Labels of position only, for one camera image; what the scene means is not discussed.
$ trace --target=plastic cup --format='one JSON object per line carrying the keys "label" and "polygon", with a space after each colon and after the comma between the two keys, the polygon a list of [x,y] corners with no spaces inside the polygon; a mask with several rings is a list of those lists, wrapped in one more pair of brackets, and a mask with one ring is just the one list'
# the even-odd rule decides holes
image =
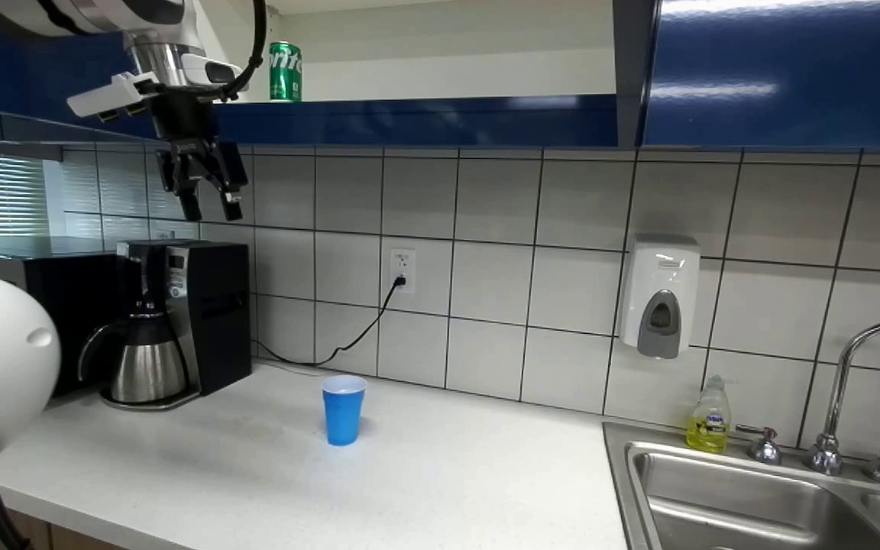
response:
{"label": "plastic cup", "polygon": [[323,382],[323,438],[331,446],[352,446],[358,441],[364,396],[366,382],[358,374]]}

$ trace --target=faucet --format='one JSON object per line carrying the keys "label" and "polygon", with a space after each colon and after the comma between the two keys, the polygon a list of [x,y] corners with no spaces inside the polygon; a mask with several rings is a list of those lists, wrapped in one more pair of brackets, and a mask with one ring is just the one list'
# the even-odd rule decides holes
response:
{"label": "faucet", "polygon": [[848,344],[842,351],[826,430],[817,438],[812,453],[807,458],[807,463],[819,474],[838,477],[843,469],[843,455],[842,455],[842,444],[838,444],[838,422],[842,422],[842,408],[843,408],[848,373],[849,373],[854,353],[878,334],[880,334],[880,323],[871,323],[861,334],[855,334],[854,338],[848,338]]}

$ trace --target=power cord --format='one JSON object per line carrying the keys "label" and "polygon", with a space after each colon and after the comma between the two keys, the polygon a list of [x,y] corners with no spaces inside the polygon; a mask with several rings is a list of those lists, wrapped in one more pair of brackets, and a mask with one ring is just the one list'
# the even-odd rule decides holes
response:
{"label": "power cord", "polygon": [[373,323],[370,323],[366,330],[361,330],[349,344],[335,344],[323,361],[293,361],[293,357],[284,357],[284,353],[265,349],[260,338],[253,338],[253,344],[262,349],[268,357],[274,357],[274,361],[280,361],[280,362],[291,362],[291,366],[328,366],[331,361],[335,361],[341,353],[352,351],[356,344],[361,344],[361,338],[370,337],[370,330],[373,330],[373,326],[381,319],[381,314],[389,312],[390,297],[395,297],[405,284],[408,284],[405,276],[395,277],[390,286],[389,286],[389,294],[384,294],[384,298],[381,298],[381,306],[380,306],[380,312],[377,312],[377,316],[373,316]]}

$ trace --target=blue cabinet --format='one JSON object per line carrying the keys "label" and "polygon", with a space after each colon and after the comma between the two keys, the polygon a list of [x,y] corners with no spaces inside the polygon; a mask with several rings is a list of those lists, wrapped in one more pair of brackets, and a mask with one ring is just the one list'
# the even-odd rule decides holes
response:
{"label": "blue cabinet", "polygon": [[663,0],[646,147],[880,147],[880,0]]}

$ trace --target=wall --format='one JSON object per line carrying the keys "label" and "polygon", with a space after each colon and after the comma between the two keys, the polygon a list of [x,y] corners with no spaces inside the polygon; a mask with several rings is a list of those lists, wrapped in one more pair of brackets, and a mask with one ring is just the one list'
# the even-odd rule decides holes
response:
{"label": "wall", "polygon": [[[417,297],[332,366],[649,424],[726,374],[744,424],[809,444],[842,344],[880,319],[880,152],[258,150],[250,220],[181,222],[138,150],[52,170],[68,232],[258,246],[258,337],[293,357],[349,342],[420,253]],[[612,338],[639,232],[702,243],[690,351]],[[843,446],[880,446],[880,338],[860,353]]]}

